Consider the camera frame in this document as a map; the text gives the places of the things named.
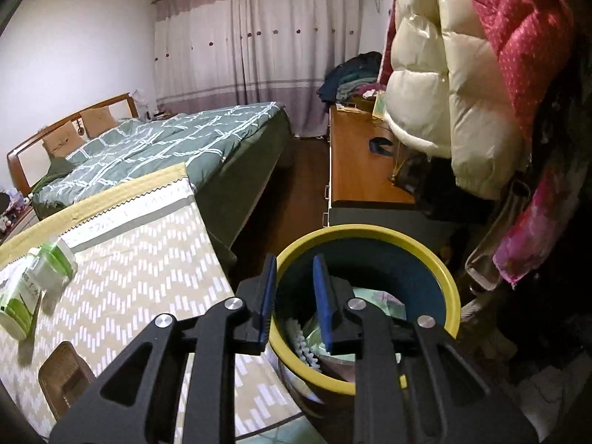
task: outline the cream puffer jacket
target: cream puffer jacket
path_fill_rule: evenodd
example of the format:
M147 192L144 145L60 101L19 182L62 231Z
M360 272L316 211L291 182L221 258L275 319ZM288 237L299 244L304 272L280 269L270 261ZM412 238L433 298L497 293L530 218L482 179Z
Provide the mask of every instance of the cream puffer jacket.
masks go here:
M497 200L523 139L471 0L396 0L386 121L405 145L452 158L457 185Z

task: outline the brown tray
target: brown tray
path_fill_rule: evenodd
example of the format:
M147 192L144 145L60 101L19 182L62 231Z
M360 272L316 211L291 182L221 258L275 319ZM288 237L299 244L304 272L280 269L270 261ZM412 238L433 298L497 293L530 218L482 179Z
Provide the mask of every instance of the brown tray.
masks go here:
M72 407L94 380L91 368L67 341L61 342L39 369L39 384L55 420Z

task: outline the silver bolt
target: silver bolt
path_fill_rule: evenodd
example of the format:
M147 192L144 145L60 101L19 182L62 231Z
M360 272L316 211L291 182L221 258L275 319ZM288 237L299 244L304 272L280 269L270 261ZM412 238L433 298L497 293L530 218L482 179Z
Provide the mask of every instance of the silver bolt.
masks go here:
M424 329L431 329L436 325L436 321L432 316L419 316L417 317L417 323Z
M366 301L364 299L353 298L347 301L347 306L351 310L362 310L366 307Z
M224 302L224 307L228 310L237 310L243 307L243 301L238 297L231 297L230 299L226 299Z
M161 314L160 316L156 316L154 323L156 324L156 327L164 329L173 323L173 316L171 316L171 314Z

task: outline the brown pillow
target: brown pillow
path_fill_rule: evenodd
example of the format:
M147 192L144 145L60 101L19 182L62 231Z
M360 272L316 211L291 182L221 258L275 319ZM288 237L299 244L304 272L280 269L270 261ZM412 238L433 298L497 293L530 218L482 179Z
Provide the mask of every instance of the brown pillow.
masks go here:
M84 128L87 129L88 136L96 138L110 128L117 126L117 120L113 118L108 106L102 108L90 108L80 112Z
M78 135L72 122L65 123L43 138L43 146L54 157L66 157L75 151L75 149L84 145L84 143L84 140Z

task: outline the white wall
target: white wall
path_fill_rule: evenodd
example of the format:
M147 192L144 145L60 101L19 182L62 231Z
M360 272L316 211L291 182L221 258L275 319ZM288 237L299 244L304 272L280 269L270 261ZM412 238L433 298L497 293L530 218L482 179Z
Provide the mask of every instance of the white wall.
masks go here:
M141 89L155 102L149 0L24 0L0 37L0 187L6 157L41 127Z
M389 10L393 0L362 0L362 32L360 53L378 51L383 53L389 26Z

